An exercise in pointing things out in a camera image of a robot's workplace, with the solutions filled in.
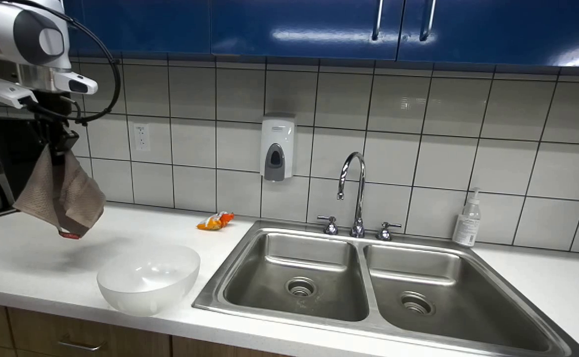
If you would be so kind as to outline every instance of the stainless steel sink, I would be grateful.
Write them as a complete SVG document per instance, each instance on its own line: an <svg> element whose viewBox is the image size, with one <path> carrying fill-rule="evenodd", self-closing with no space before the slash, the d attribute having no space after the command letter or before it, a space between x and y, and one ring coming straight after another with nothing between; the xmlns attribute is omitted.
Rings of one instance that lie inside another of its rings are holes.
<svg viewBox="0 0 579 357"><path fill-rule="evenodd" d="M254 224L195 307L481 355L579 345L473 249Z"/></svg>

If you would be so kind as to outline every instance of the faucet handle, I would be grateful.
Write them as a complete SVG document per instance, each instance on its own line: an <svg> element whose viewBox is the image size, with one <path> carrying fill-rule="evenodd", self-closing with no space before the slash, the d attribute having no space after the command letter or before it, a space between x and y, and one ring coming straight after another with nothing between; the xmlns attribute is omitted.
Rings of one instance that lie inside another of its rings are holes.
<svg viewBox="0 0 579 357"><path fill-rule="evenodd" d="M393 240L393 234L389 232L389 228L403 228L403 224L383 222L381 232L377 232L375 238Z"/></svg>
<svg viewBox="0 0 579 357"><path fill-rule="evenodd" d="M318 216L318 220L328 220L324 234L338 234L336 216Z"/></svg>

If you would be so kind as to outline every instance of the upper cabinet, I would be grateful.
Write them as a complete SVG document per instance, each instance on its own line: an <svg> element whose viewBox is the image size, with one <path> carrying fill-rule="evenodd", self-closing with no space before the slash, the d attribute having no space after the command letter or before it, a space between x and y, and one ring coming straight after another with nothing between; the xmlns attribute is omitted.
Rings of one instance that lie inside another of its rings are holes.
<svg viewBox="0 0 579 357"><path fill-rule="evenodd" d="M395 59L403 0L217 0L213 53Z"/></svg>
<svg viewBox="0 0 579 357"><path fill-rule="evenodd" d="M68 13L124 55L211 55L209 0L74 0ZM84 35L72 37L82 55L100 55Z"/></svg>
<svg viewBox="0 0 579 357"><path fill-rule="evenodd" d="M409 0L399 59L579 67L579 0Z"/></svg>

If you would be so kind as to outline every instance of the wall-mounted soap dispenser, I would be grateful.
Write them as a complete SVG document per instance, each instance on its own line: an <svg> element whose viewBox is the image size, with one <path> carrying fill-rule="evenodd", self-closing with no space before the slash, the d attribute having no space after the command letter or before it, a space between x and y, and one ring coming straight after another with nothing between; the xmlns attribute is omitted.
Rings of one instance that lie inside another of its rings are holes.
<svg viewBox="0 0 579 357"><path fill-rule="evenodd" d="M296 122L292 117L264 117L262 124L262 176L286 180L294 168Z"/></svg>

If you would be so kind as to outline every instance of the soap bottle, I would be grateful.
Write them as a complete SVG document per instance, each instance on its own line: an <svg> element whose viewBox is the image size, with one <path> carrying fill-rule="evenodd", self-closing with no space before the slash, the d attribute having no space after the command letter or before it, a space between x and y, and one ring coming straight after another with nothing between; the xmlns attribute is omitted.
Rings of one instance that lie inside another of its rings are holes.
<svg viewBox="0 0 579 357"><path fill-rule="evenodd" d="M481 192L475 190L465 210L457 218L453 241L461 245L475 245L481 222L482 222Z"/></svg>

